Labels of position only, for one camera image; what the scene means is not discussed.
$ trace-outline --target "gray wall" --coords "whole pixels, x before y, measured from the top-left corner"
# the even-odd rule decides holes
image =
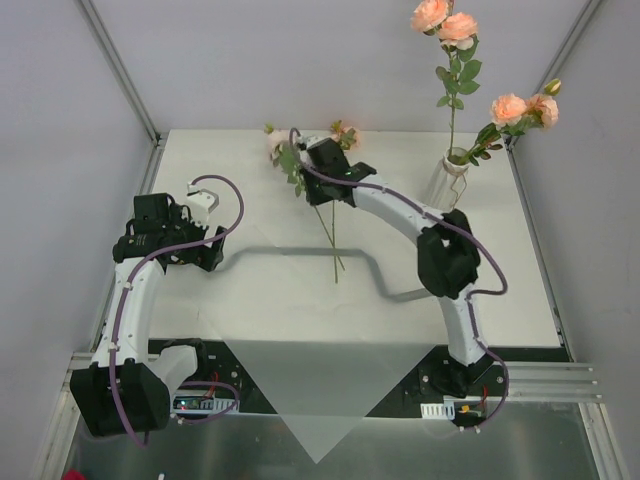
[[[150,144],[71,0],[0,2],[0,477],[29,477]]]
[[[438,42],[409,28],[419,0],[95,0],[158,127],[445,131]],[[458,0],[474,15],[483,87],[460,131],[498,95],[529,94],[585,0]]]
[[[561,72],[560,122],[518,143],[563,324],[640,478],[640,3],[605,2]]]

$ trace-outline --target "white platform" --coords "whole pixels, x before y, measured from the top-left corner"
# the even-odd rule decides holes
[[[471,144],[472,135],[457,137]],[[446,149],[442,133],[366,132],[353,164],[375,167],[394,187],[419,198],[435,162]],[[174,130],[170,133],[154,191],[181,203],[186,184],[206,173],[228,176],[240,187],[246,216],[225,245],[225,256],[253,247],[321,247],[327,238],[311,207],[296,199],[284,175],[268,161],[260,131]],[[477,238],[504,269],[509,293],[479,300],[480,320],[490,345],[558,346],[524,213],[504,150],[471,168],[458,208]],[[237,214],[233,193],[223,184],[212,227],[228,226]],[[415,248],[375,217],[341,204],[339,248],[373,257],[390,293],[421,288]],[[329,210],[322,207],[328,221]],[[332,257],[244,254],[228,271],[205,274],[193,267],[170,268],[152,324],[154,338],[197,336],[257,341],[446,343],[435,299],[394,303],[382,298],[363,258],[344,257],[346,272],[334,284]],[[479,285],[498,287],[486,261]]]

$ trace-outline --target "peach rose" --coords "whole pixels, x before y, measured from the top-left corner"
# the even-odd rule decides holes
[[[513,93],[502,95],[491,105],[491,116],[496,127],[515,125],[527,111],[527,104]]]
[[[440,25],[449,13],[447,0],[424,0],[413,12],[411,28],[418,32],[427,32]]]
[[[477,33],[478,23],[471,15],[456,13],[442,22],[442,26],[438,30],[438,37],[442,45],[468,50],[473,47],[471,36]]]
[[[530,111],[540,114],[542,126],[545,129],[553,127],[558,123],[558,104],[549,95],[536,94],[527,101]]]
[[[267,148],[269,149],[269,158],[274,160],[280,155],[280,147],[283,143],[289,142],[289,134],[284,130],[274,130],[267,135]]]

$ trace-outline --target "transparent plastic sheet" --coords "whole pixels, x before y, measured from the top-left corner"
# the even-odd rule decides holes
[[[239,229],[213,274],[173,269],[154,322],[224,340],[319,462],[433,348],[428,320],[442,314],[413,271],[413,289],[394,291],[373,255],[341,249],[336,285],[330,248],[276,246],[267,235]]]
[[[86,427],[80,421],[78,428]],[[281,419],[246,415],[195,427],[171,422],[146,451],[122,435],[108,443],[77,435],[67,466],[91,480],[156,479],[160,472],[167,480],[600,478],[576,405],[516,402],[480,435],[441,420],[367,418],[319,464]]]

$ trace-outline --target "flower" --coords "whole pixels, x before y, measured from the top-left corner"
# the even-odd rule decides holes
[[[491,116],[496,127],[515,125],[527,111],[527,104],[513,93],[502,95],[491,105]]]
[[[280,147],[283,143],[289,142],[289,134],[284,130],[274,130],[267,135],[267,148],[269,149],[269,158],[275,160],[280,155]]]
[[[440,25],[449,13],[448,0],[424,0],[413,12],[411,28],[427,32]]]
[[[360,146],[360,132],[355,127],[342,127],[340,138],[341,145],[346,147],[345,150],[352,150]]]
[[[544,93],[546,93],[547,95],[551,95],[552,97],[555,97],[560,92],[561,88],[562,88],[562,82],[560,81],[560,79],[554,78],[549,83],[547,83],[547,85],[544,87]]]
[[[471,15],[456,13],[447,18],[438,30],[442,45],[468,50],[473,47],[473,35],[478,33],[478,23]]]
[[[558,123],[558,104],[549,95],[537,93],[527,100],[527,105],[531,113],[540,115],[540,121],[545,129]]]

